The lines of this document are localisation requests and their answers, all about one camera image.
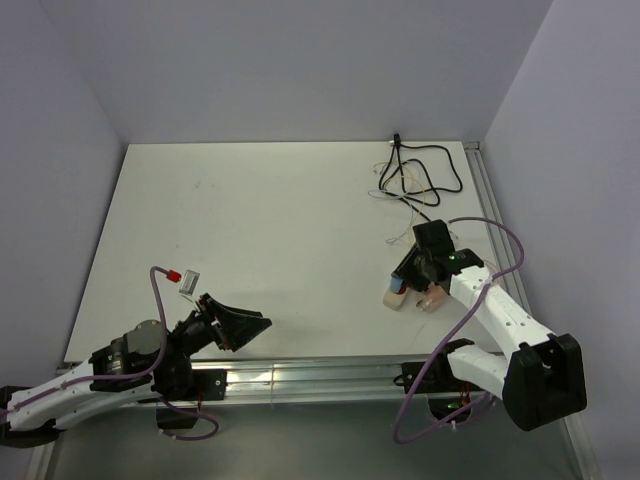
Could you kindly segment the blue charger plug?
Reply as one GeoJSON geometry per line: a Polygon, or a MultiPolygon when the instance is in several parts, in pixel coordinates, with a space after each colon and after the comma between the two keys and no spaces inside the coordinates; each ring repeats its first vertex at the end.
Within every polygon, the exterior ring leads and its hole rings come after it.
{"type": "Polygon", "coordinates": [[[396,294],[396,295],[403,294],[406,291],[406,286],[405,286],[404,280],[401,277],[399,277],[399,276],[397,276],[395,274],[392,274],[391,275],[391,280],[390,280],[390,285],[389,285],[389,290],[392,293],[396,294]]]}

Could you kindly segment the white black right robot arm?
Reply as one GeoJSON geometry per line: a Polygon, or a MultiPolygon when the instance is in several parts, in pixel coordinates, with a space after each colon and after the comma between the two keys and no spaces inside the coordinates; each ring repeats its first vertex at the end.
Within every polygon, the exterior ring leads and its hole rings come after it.
{"type": "Polygon", "coordinates": [[[398,428],[418,393],[471,386],[502,401],[514,424],[531,431],[587,406],[582,351],[570,334],[557,335],[526,312],[470,249],[458,249],[443,220],[419,224],[415,243],[394,271],[414,291],[439,287],[467,310],[422,365],[403,365],[405,398],[398,428]]]}

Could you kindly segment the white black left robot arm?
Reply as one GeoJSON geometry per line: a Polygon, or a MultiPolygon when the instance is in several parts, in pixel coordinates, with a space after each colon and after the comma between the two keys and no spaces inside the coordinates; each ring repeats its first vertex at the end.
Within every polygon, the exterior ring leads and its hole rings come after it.
{"type": "Polygon", "coordinates": [[[1,443],[34,448],[97,414],[131,403],[221,400],[227,374],[195,372],[191,357],[210,344],[236,352],[270,328],[262,313],[204,294],[168,330],[146,320],[67,373],[37,387],[1,390],[1,443]]]}

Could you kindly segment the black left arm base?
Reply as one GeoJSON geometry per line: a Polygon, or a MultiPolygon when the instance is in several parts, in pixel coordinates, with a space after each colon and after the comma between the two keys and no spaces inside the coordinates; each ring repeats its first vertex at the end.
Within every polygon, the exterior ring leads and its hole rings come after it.
{"type": "Polygon", "coordinates": [[[204,421],[204,404],[221,402],[226,397],[228,372],[226,369],[195,370],[193,382],[180,395],[171,394],[167,401],[172,407],[160,403],[155,411],[156,426],[164,435],[189,439],[187,431],[197,422],[204,421]]]}

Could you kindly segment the pink cube socket adapter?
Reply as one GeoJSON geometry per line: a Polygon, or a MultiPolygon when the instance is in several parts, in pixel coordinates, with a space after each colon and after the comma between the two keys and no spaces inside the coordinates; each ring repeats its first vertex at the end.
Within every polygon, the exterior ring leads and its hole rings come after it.
{"type": "Polygon", "coordinates": [[[448,298],[448,295],[441,291],[423,292],[416,301],[416,308],[425,313],[437,310],[448,298]]]}

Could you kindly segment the beige red power strip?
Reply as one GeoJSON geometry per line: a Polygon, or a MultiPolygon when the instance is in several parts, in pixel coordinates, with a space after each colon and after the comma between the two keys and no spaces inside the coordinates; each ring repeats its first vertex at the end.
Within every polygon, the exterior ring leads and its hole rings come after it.
{"type": "Polygon", "coordinates": [[[404,302],[406,294],[407,294],[407,287],[406,287],[406,291],[403,294],[396,295],[389,290],[389,286],[388,286],[387,290],[383,295],[382,303],[385,307],[393,311],[398,311],[404,302]]]}

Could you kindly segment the aluminium front rail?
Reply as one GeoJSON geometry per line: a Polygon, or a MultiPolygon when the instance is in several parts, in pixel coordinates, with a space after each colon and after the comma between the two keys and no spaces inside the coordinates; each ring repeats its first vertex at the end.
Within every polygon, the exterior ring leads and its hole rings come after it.
{"type": "Polygon", "coordinates": [[[195,361],[193,371],[226,369],[226,397],[204,405],[249,405],[401,400],[393,383],[412,357],[375,356],[297,360],[195,361]]]}

